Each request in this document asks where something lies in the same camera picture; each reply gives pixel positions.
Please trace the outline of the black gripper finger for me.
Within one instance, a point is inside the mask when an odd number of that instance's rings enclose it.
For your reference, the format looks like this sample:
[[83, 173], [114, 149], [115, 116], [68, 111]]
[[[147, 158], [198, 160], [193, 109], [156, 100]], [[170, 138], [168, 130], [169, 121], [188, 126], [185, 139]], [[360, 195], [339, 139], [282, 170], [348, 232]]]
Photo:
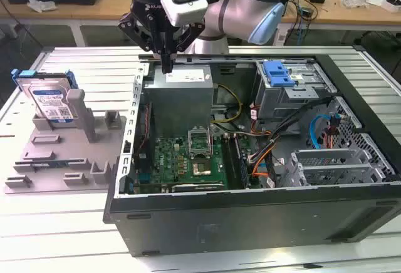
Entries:
[[172, 72], [174, 55], [185, 51], [205, 29], [204, 23], [190, 23], [188, 27], [173, 27], [168, 33], [168, 73]]
[[129, 12], [120, 19], [118, 27], [144, 51], [151, 51], [159, 58], [163, 74], [169, 72], [169, 54], [154, 14], [146, 14], [145, 22], [139, 26], [134, 13]]

